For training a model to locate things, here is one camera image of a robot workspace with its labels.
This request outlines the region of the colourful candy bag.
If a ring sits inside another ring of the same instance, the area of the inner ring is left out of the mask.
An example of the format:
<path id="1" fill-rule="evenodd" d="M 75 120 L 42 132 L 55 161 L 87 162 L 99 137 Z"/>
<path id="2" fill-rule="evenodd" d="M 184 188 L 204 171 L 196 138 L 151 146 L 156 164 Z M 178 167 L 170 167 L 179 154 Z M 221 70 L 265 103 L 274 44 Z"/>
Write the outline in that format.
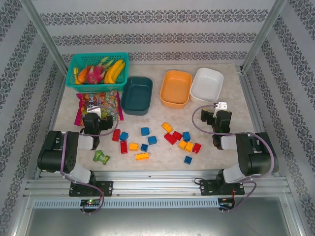
<path id="1" fill-rule="evenodd" d="M 77 126 L 83 125 L 83 118 L 88 113 L 87 109 L 100 106 L 102 120 L 106 116 L 112 115 L 113 120 L 124 120 L 123 112 L 120 106 L 120 96 L 117 90 L 99 93 L 77 93 L 79 99 L 78 112 L 74 121 Z"/>

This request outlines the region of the white plastic container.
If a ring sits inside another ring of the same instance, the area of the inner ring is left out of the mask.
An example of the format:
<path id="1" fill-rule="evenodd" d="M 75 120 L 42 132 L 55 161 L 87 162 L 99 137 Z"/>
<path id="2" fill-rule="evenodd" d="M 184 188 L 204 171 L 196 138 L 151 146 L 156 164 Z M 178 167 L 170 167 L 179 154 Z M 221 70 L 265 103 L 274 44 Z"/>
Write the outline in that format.
<path id="1" fill-rule="evenodd" d="M 207 105 L 218 101 L 224 76 L 222 73 L 206 67 L 197 70 L 190 87 L 192 102 Z"/>

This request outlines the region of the green crumpled wrapper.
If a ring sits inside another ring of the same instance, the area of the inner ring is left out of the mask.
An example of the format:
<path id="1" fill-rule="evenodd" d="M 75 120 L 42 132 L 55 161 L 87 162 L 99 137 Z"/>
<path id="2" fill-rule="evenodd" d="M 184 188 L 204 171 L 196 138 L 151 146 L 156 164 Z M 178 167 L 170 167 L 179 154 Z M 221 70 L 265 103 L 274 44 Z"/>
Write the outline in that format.
<path id="1" fill-rule="evenodd" d="M 103 165 L 106 165 L 106 163 L 110 160 L 109 155 L 105 155 L 103 151 L 97 150 L 94 154 L 93 161 L 94 162 L 101 162 Z"/>

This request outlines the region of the dark teal plastic container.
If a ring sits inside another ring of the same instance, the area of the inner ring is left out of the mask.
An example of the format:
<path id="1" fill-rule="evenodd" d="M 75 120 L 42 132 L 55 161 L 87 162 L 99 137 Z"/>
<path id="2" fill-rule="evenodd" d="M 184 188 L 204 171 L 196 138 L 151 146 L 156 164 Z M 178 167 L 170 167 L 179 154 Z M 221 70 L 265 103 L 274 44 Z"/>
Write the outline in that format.
<path id="1" fill-rule="evenodd" d="M 152 98 L 153 81 L 144 76 L 130 76 L 124 86 L 121 108 L 127 115 L 147 114 Z"/>

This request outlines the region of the orange plastic container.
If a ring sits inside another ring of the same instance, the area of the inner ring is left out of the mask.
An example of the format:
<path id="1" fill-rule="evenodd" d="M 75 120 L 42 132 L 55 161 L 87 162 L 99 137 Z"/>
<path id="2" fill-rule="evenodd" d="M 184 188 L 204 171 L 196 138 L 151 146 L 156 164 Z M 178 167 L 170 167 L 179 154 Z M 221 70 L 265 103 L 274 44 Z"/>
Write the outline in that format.
<path id="1" fill-rule="evenodd" d="M 184 71 L 169 70 L 164 76 L 160 90 L 162 105 L 182 109 L 189 101 L 192 76 Z"/>

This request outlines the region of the teal plastic basket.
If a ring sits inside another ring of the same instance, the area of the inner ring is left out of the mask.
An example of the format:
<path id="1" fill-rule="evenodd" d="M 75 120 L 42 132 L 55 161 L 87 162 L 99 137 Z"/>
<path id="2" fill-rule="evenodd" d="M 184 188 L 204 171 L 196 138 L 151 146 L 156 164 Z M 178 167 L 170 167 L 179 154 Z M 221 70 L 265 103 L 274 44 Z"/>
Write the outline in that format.
<path id="1" fill-rule="evenodd" d="M 75 77 L 73 73 L 74 68 L 78 68 L 80 72 L 86 66 L 99 64 L 101 59 L 105 57 L 108 57 L 109 60 L 113 60 L 113 63 L 120 59 L 125 62 L 125 67 L 118 75 L 115 84 L 105 84 L 103 81 L 97 85 L 90 85 L 87 82 L 83 83 L 82 85 L 75 84 Z M 75 89 L 79 93 L 105 92 L 111 90 L 122 91 L 124 85 L 127 83 L 128 71 L 129 56 L 126 52 L 75 54 L 70 61 L 65 84 L 66 86 Z"/>

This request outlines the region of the yellow toy banana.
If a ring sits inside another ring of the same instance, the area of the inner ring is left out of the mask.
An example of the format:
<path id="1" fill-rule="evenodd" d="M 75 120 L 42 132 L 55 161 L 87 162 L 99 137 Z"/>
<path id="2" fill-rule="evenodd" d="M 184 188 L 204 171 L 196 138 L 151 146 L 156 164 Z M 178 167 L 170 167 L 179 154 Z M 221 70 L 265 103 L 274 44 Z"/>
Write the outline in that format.
<path id="1" fill-rule="evenodd" d="M 105 84 L 114 84 L 115 83 L 114 82 L 114 74 L 118 70 L 121 63 L 122 63 L 121 61 L 117 61 L 113 66 L 111 66 L 109 68 L 109 70 L 107 71 L 107 73 L 105 75 L 105 80 L 104 80 Z"/>
<path id="2" fill-rule="evenodd" d="M 119 60 L 115 63 L 113 68 L 113 76 L 112 76 L 112 81 L 113 83 L 116 83 L 118 76 L 120 75 L 120 73 L 122 72 L 123 68 L 125 67 L 125 62 L 123 62 L 122 60 Z"/>

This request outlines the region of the pink toy dragon fruit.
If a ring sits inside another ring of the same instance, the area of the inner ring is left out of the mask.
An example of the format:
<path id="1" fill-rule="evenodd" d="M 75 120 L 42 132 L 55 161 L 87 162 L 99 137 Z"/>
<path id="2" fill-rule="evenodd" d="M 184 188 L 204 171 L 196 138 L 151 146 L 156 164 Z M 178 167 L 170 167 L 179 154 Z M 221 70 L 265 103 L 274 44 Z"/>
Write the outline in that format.
<path id="1" fill-rule="evenodd" d="M 113 63 L 112 60 L 108 60 L 108 57 L 104 57 L 99 64 L 97 65 L 89 65 L 86 67 L 86 82 L 88 84 L 99 84 L 105 77 L 108 68 Z"/>

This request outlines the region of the orange toy carrot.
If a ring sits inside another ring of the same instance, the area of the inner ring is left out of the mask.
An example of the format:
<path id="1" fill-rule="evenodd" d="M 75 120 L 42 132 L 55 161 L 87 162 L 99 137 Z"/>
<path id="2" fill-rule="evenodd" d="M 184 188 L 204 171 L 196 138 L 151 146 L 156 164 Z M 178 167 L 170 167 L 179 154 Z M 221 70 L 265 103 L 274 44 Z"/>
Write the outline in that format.
<path id="1" fill-rule="evenodd" d="M 84 68 L 83 70 L 81 70 L 81 72 L 77 76 L 79 83 L 83 84 L 86 81 L 86 74 L 87 74 L 87 68 Z"/>

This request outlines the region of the small yellow toy vegetable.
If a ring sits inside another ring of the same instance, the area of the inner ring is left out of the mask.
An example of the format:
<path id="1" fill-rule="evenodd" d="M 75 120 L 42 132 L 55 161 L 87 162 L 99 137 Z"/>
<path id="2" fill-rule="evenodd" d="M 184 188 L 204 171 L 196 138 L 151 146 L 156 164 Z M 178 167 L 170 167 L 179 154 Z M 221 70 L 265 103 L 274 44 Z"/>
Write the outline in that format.
<path id="1" fill-rule="evenodd" d="M 78 68 L 74 67 L 73 68 L 73 74 L 74 74 L 74 78 L 75 78 L 75 84 L 76 85 L 81 85 L 82 83 L 78 80 Z"/>

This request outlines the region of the small circuit board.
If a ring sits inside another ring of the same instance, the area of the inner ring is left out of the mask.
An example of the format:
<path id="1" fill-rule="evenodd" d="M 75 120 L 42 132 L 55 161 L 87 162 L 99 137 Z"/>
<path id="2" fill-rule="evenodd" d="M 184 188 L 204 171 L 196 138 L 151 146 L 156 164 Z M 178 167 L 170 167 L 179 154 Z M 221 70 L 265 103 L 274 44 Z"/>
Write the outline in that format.
<path id="1" fill-rule="evenodd" d="M 88 200 L 81 200 L 80 206 L 89 206 L 89 207 L 98 207 L 100 205 L 100 200 L 97 199 L 88 199 Z"/>
<path id="2" fill-rule="evenodd" d="M 234 198 L 219 198 L 219 208 L 223 210 L 231 210 L 235 206 Z"/>

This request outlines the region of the aluminium side rail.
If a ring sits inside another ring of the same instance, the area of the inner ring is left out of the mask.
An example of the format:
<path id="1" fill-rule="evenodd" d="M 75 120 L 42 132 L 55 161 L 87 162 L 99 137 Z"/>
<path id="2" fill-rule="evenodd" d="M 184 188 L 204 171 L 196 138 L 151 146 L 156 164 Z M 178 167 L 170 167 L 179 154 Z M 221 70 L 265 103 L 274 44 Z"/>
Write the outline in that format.
<path id="1" fill-rule="evenodd" d="M 58 115 L 58 110 L 59 110 L 59 107 L 60 107 L 60 104 L 62 101 L 62 96 L 63 96 L 63 92 L 64 92 L 64 88 L 65 88 L 65 80 L 66 80 L 66 76 L 64 76 L 63 82 L 60 84 L 60 88 L 59 88 L 58 96 L 57 96 L 56 101 L 55 101 L 54 109 L 53 109 L 53 112 L 50 116 L 49 126 L 46 130 L 46 136 L 47 136 L 48 132 L 50 130 L 52 130 L 55 126 L 57 115 Z M 41 170 L 38 168 L 38 166 L 36 164 L 33 179 L 39 179 L 40 174 L 41 174 Z"/>
<path id="2" fill-rule="evenodd" d="M 254 131 L 236 136 L 239 168 L 245 176 L 270 176 L 278 171 L 279 161 L 263 128 L 248 78 L 241 71 L 238 76 L 254 128 Z"/>

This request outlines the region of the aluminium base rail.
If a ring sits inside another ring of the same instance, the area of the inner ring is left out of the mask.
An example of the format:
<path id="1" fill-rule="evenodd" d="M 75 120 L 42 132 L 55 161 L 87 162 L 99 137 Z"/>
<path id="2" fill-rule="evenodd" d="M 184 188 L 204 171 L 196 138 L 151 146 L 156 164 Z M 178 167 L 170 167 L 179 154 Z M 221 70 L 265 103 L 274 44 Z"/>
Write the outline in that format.
<path id="1" fill-rule="evenodd" d="M 214 179 L 216 170 L 193 171 L 104 171 L 96 172 L 98 180 L 113 182 L 113 198 L 201 198 L 198 178 Z M 252 197 L 291 196 L 285 177 L 256 179 Z M 68 199 L 70 182 L 58 173 L 42 172 L 38 179 L 27 181 L 23 198 Z"/>

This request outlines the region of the aluminium frame post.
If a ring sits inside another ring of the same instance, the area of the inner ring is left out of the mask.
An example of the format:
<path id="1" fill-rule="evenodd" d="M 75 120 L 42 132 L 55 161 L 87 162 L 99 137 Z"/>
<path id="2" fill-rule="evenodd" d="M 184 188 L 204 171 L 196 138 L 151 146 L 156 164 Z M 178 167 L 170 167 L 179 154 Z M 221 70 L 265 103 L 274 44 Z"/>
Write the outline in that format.
<path id="1" fill-rule="evenodd" d="M 46 44 L 47 48 L 49 49 L 52 57 L 54 58 L 55 62 L 57 63 L 59 69 L 64 74 L 67 73 L 68 67 L 59 52 L 52 36 L 50 35 L 47 27 L 45 26 L 40 14 L 38 13 L 35 5 L 33 4 L 32 0 L 19 0 L 25 9 L 27 15 L 29 16 L 30 20 L 36 27 L 38 33 L 40 34 L 43 42 Z"/>
<path id="2" fill-rule="evenodd" d="M 281 13 L 284 5 L 286 4 L 287 0 L 275 0 L 270 12 L 268 13 L 265 22 L 263 23 L 260 31 L 255 38 L 253 45 L 251 46 L 244 63 L 241 66 L 242 73 L 246 73 L 254 60 L 258 50 L 260 49 L 262 43 L 264 42 L 265 38 L 268 36 L 274 22 L 278 18 L 278 15 Z"/>

